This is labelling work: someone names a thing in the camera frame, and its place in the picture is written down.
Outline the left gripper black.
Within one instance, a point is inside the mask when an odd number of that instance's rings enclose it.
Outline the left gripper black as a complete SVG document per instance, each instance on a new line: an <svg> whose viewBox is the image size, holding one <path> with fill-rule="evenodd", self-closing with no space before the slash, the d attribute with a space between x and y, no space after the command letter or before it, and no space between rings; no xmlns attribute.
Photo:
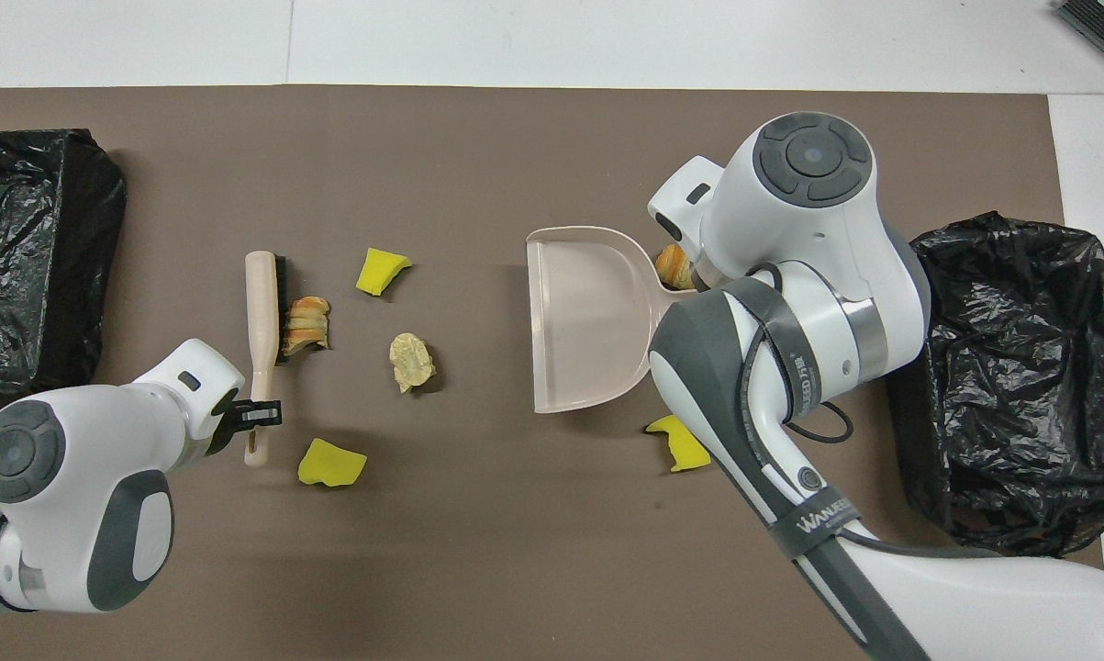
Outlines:
<svg viewBox="0 0 1104 661"><path fill-rule="evenodd" d="M279 426L283 423L280 399L236 399L238 390L229 390L211 411L217 427L208 444L205 455L223 451L236 431L253 431L254 428Z"/></svg>

